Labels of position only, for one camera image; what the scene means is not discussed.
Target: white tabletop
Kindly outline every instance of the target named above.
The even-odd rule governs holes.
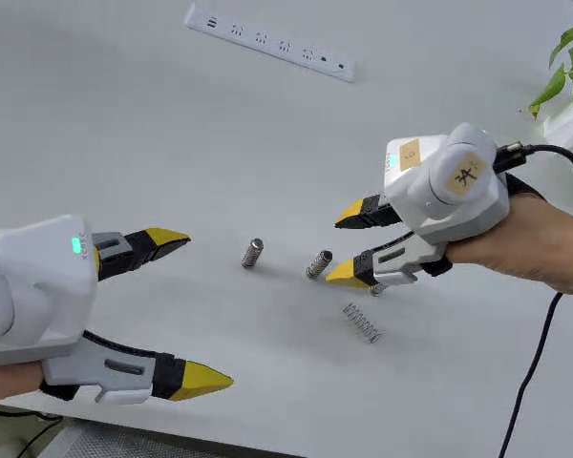
[[[0,227],[64,213],[96,231],[159,225],[193,242],[100,285],[89,328],[224,371],[186,403],[33,408],[315,457],[493,456],[552,292],[474,266],[380,298],[309,281],[403,231],[338,231],[382,186],[386,142],[474,122],[539,140],[526,114],[573,25],[566,1],[207,1],[360,64],[354,84],[185,29],[188,2],[0,2]],[[573,209],[553,157],[522,171]],[[248,241],[265,251],[240,267]],[[357,303],[386,329],[347,327]],[[573,454],[573,298],[556,317],[512,456]]]

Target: black cord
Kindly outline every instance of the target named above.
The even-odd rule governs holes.
[[[0,417],[6,418],[22,418],[22,417],[36,417],[40,420],[44,420],[45,422],[52,422],[54,420],[59,420],[61,417],[58,415],[45,415],[40,412],[34,412],[32,410],[27,410],[23,412],[7,412],[4,410],[0,410]]]
[[[32,439],[26,444],[26,446],[23,447],[23,450],[21,450],[19,452],[19,454],[17,455],[17,458],[22,458],[26,454],[26,451],[28,451],[30,449],[30,447],[33,445],[34,442],[36,442],[38,439],[40,439],[52,427],[56,427],[57,425],[59,425],[63,419],[64,419],[64,417],[59,417],[55,422],[51,423],[50,425],[45,427],[42,431],[40,431],[38,434],[36,434],[34,437],[32,437]]]
[[[561,148],[560,146],[555,146],[555,145],[528,145],[517,149],[515,153],[516,155],[523,153],[524,156],[530,156],[538,151],[549,151],[552,153],[557,153],[569,159],[573,164],[573,153],[571,153],[569,150],[566,150],[564,148]],[[528,384],[533,379],[535,371],[537,370],[537,365],[539,364],[539,361],[541,359],[541,354],[543,353],[543,348],[545,347],[545,341],[547,340],[547,335],[550,330],[550,325],[552,324],[552,319],[554,318],[554,312],[556,311],[556,306],[558,305],[558,302],[561,299],[561,297],[562,293],[556,293],[556,296],[554,296],[554,299],[552,299],[552,302],[550,303],[550,306],[547,309],[547,315],[545,316],[545,322],[543,323],[543,329],[541,330],[541,336],[539,338],[539,343],[537,344],[537,350],[535,350],[535,356],[533,357],[533,362],[528,368],[528,371],[524,376],[524,380],[522,380],[520,388],[518,389],[516,402],[514,403],[514,408],[512,409],[512,414],[509,419],[509,426],[507,427],[507,431],[505,432],[505,437],[503,438],[503,444],[500,448],[499,458],[504,458],[505,452],[507,451],[507,447],[509,446],[509,441],[512,438],[514,427],[516,426],[516,421],[518,420],[518,414],[520,413],[520,406],[522,404],[522,398],[524,397],[524,392],[526,391]]]

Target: power strip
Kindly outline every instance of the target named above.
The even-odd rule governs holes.
[[[278,33],[251,27],[220,14],[201,10],[195,3],[184,18],[184,24],[251,50],[264,52],[316,72],[328,74],[349,83],[354,82],[354,62],[316,46],[300,44]]]

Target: paper label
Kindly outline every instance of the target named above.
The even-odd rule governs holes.
[[[476,154],[466,153],[446,179],[445,186],[448,191],[462,198],[473,187],[485,169],[486,163]]]
[[[420,141],[418,138],[399,147],[399,167],[401,172],[420,163]]]

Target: spring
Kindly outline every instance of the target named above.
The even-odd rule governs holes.
[[[384,291],[386,288],[388,288],[388,286],[382,284],[382,283],[377,283],[374,286],[372,286],[370,288],[370,293],[372,296],[379,296],[380,294],[382,294],[382,291]]]
[[[382,337],[382,331],[375,327],[367,317],[361,312],[361,310],[353,303],[348,304],[342,312],[348,318],[356,328],[361,332],[361,334],[367,339],[370,344],[373,344]]]
[[[261,256],[262,251],[264,251],[264,242],[261,239],[251,240],[242,257],[242,267],[244,269],[253,267]]]
[[[321,251],[306,269],[306,275],[313,280],[316,279],[327,268],[332,259],[333,254],[330,251]]]

